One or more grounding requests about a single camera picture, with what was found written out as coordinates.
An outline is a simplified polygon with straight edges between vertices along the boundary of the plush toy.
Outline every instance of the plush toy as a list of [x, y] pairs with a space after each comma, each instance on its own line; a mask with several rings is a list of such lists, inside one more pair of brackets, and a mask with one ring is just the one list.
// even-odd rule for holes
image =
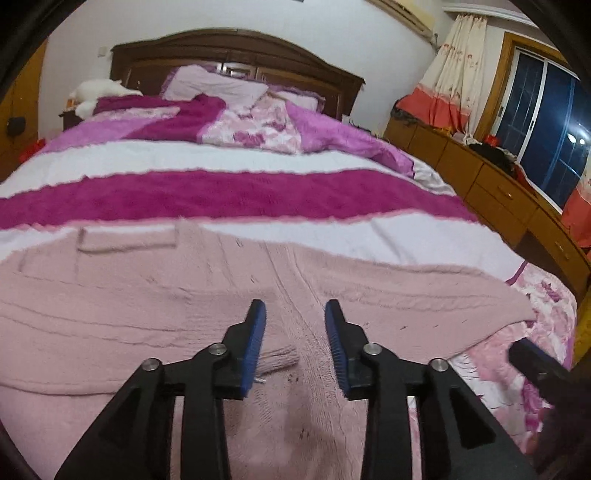
[[123, 97], [126, 95], [143, 95], [139, 90], [131, 90], [121, 85], [121, 80], [95, 79], [87, 80], [78, 85], [68, 97], [76, 105], [76, 116], [86, 120], [95, 111], [96, 102], [101, 97]]
[[69, 98], [76, 103], [94, 102], [101, 97], [123, 97], [125, 95], [143, 95], [139, 90], [130, 90], [121, 85], [121, 80], [116, 82], [111, 79], [87, 80], [78, 85]]

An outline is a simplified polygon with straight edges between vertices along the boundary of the magenta stripe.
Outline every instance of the magenta stripe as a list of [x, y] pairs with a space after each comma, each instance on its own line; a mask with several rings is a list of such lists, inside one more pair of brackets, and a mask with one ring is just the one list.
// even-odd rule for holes
[[513, 275], [509, 280], [507, 280], [505, 283], [509, 286], [514, 285], [515, 282], [517, 281], [517, 279], [519, 279], [519, 277], [521, 276], [521, 274], [523, 273], [523, 271], [525, 270], [525, 268], [528, 265], [528, 261], [524, 261], [521, 266], [517, 269], [517, 272], [515, 272], [515, 275]]
[[412, 209], [476, 221], [458, 197], [435, 195], [373, 170], [307, 175], [195, 170], [85, 178], [20, 193], [0, 199], [0, 228], [177, 217], [344, 220]]

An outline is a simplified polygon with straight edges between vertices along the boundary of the window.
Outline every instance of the window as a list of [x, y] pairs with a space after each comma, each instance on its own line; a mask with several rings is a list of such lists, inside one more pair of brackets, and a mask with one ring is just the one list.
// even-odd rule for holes
[[591, 148], [591, 96], [563, 66], [517, 48], [491, 133], [557, 206], [576, 187]]

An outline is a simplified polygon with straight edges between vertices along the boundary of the drawer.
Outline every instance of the drawer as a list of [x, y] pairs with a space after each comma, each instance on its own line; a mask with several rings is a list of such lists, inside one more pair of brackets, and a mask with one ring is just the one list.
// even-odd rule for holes
[[447, 142], [447, 138], [428, 128], [417, 126], [407, 152], [435, 168]]
[[402, 120], [391, 118], [384, 132], [384, 138], [395, 147], [407, 151], [416, 129], [417, 124], [407, 125]]
[[558, 266], [582, 298], [587, 289], [591, 273], [589, 263], [571, 238], [558, 226], [543, 209], [538, 209], [528, 225], [529, 230], [556, 260]]
[[525, 225], [480, 185], [472, 186], [466, 197], [466, 203], [476, 211], [479, 217], [484, 218], [493, 230], [499, 232], [511, 247], [517, 246], [525, 235]]
[[481, 167], [480, 158], [450, 141], [437, 165], [437, 171], [460, 197], [466, 198]]
[[484, 164], [476, 178], [476, 183], [496, 198], [519, 221], [527, 224], [531, 220], [537, 208], [535, 202], [504, 174]]

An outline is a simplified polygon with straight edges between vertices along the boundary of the wooden door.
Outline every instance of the wooden door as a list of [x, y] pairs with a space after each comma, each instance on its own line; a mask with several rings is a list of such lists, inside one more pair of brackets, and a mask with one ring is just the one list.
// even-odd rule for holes
[[[18, 156], [37, 140], [39, 81], [46, 44], [43, 43], [29, 59], [0, 103], [0, 181], [18, 168]], [[10, 138], [6, 125], [10, 117], [16, 116], [25, 118], [25, 130]]]

